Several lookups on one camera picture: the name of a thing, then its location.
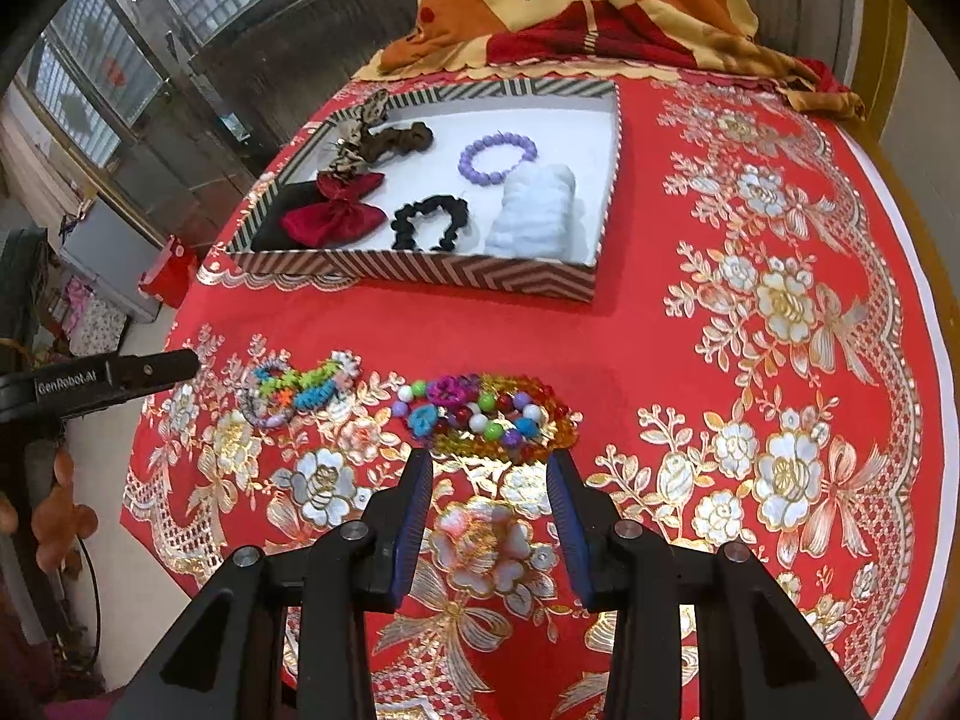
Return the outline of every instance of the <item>black scrunchie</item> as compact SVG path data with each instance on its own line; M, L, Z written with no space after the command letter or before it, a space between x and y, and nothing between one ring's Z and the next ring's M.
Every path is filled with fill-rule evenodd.
M419 251L414 241L414 225L411 219L416 215L428 215L442 208L450 214L450 225L446 228L443 237L430 251L453 251L457 242L457 233L467 226L467 201L452 194L434 194L432 197L419 202L407 203L394 215L390 227L397 231L397 240L394 241L395 250Z

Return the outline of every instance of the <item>red container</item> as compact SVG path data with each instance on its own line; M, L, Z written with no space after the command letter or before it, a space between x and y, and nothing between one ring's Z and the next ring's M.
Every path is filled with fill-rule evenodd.
M197 255L171 235L154 266L140 276L140 291L179 308L199 266Z

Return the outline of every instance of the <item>beaded bracelet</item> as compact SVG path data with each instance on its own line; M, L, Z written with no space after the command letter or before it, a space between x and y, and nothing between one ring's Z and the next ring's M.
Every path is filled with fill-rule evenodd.
M460 154L460 174L470 183L479 184L486 187L490 184L502 184L503 179L510 175L510 172L520 165L514 165L510 170L495 170L494 172L479 172L473 169L473 158L488 146L501 146L508 143L511 146L520 146L523 149L523 156L520 162L533 162L536 159L536 144L523 135L517 135L514 132L497 132L496 135L485 135L477 141L473 141Z
M238 389L240 413L264 430L282 427L295 413L325 408L335 397L347 394L360 373L360 358L349 351L334 351L330 358L304 373L281 357L268 357L247 375Z
M467 226L469 213L467 213L467 201L452 194L434 194L419 202L407 203L397 211L394 214L394 220L390 222L390 227L397 231L397 240L394 240L393 248L419 251L414 241L415 230L411 219L419 214L432 214L438 209L443 209L450 214L450 224L440 238L440 242L435 247L430 247L430 251L453 251L457 245L457 233Z
M401 386L391 415L404 418L435 455L513 464L545 461L554 449L572 447L581 418L539 379L475 373Z

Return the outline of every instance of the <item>red bead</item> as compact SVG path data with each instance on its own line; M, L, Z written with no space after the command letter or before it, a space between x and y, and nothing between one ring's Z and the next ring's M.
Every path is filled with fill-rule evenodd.
M459 406L453 413L454 424L458 426L466 426L472 415L473 412L469 410L468 406Z

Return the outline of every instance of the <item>table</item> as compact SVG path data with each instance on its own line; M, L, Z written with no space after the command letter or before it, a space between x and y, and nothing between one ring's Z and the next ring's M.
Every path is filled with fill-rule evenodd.
M412 439L387 406L405 381L536 376L582 413L574 457L624 517L693 548L749 543L867 708L893 716L956 509L952 375L928 281L890 191L833 122L748 80L651 76L617 80L623 156L589 305L242 274L224 256L240 218L328 112L380 84L344 88L280 153L171 331L200 374L149 398L134 440L123 524L188 593L242 544L320 533L279 469L338 469L348 517L394 484ZM352 401L267 433L239 415L251 365L280 353L306 368L331 349L362 357ZM427 524L411 596L368 621L381 714L596 717L614 618L570 592L542 466L445 459ZM680 621L689 720L689 608ZM290 676L297 636L294 612Z

